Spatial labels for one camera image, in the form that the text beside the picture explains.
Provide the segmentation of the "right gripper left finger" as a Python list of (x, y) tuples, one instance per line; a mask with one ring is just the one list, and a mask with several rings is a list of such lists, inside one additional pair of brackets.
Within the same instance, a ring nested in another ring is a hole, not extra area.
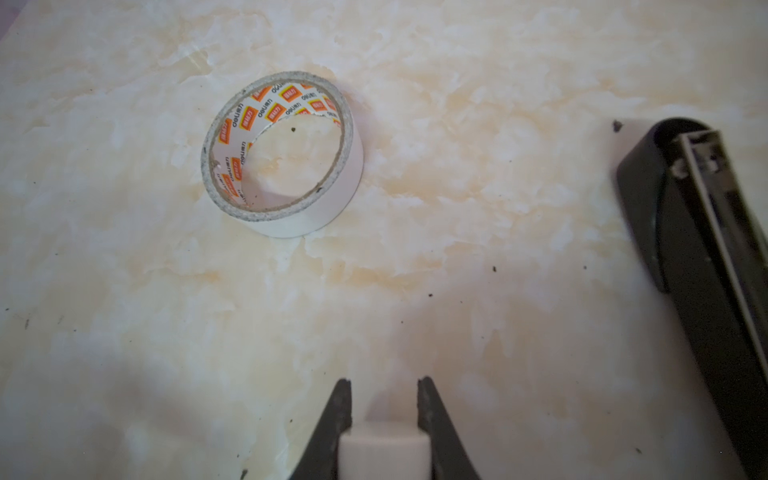
[(336, 382), (290, 480), (336, 480), (340, 437), (352, 426), (351, 381)]

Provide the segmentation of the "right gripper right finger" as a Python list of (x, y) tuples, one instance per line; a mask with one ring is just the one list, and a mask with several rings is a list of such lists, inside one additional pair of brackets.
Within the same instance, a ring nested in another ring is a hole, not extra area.
[(431, 442), (432, 479), (473, 479), (475, 470), (450, 415), (429, 376), (417, 382), (417, 424)]

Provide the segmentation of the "beige staple box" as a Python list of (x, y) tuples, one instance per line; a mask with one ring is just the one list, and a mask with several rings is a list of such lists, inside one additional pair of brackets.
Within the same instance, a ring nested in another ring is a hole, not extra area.
[(339, 438), (337, 478), (431, 479), (431, 439), (415, 424), (355, 423)]

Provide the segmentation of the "black stapler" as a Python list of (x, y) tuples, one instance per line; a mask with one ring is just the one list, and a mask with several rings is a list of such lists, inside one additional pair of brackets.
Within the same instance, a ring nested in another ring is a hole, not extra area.
[(616, 168), (637, 250), (668, 294), (751, 479), (767, 475), (767, 240), (719, 131), (654, 124)]

